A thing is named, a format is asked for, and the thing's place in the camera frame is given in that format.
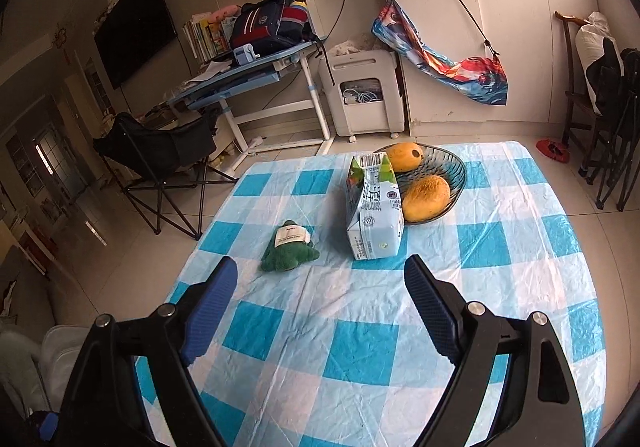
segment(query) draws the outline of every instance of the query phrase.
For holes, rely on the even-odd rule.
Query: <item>milk carton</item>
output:
[[[404,218],[386,153],[354,156],[347,175],[347,235],[356,259],[396,255]]]

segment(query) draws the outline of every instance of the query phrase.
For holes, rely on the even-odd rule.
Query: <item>fruit basket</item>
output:
[[[420,144],[419,142],[418,146],[420,146],[424,152],[424,159],[420,166],[418,166],[417,169],[408,172],[396,172],[396,180],[398,180],[398,188],[400,189],[400,198],[404,196],[405,191],[409,189],[409,186],[413,182],[430,174],[442,176],[449,184],[451,194],[449,197],[449,203],[441,212],[439,212],[439,214],[419,222],[405,221],[405,225],[420,225],[443,217],[451,210],[453,205],[456,204],[460,197],[460,193],[462,193],[466,184],[465,163],[462,162],[459,157],[450,151],[435,148],[433,146],[427,146],[426,144]],[[386,146],[376,150],[375,153],[381,153],[382,151],[388,150],[390,147],[391,146]]]

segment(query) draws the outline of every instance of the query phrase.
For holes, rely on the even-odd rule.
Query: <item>wall-mounted television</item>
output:
[[[94,39],[111,86],[118,88],[175,37],[164,0],[119,0]]]

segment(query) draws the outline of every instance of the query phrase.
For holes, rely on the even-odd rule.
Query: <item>red slipper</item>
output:
[[[554,142],[550,138],[539,140],[536,144],[538,151],[551,160],[556,160],[561,164],[567,164],[569,162],[569,150],[561,142]]]

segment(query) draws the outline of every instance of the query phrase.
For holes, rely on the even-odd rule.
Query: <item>white cabinet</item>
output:
[[[486,55],[482,35],[457,0],[397,1],[436,52],[458,61]],[[430,129],[421,125],[429,122],[562,122],[568,71],[562,25],[554,12],[587,17],[597,10],[596,0],[463,1],[500,53],[509,84],[507,105],[476,103],[402,59],[411,134],[428,135]]]

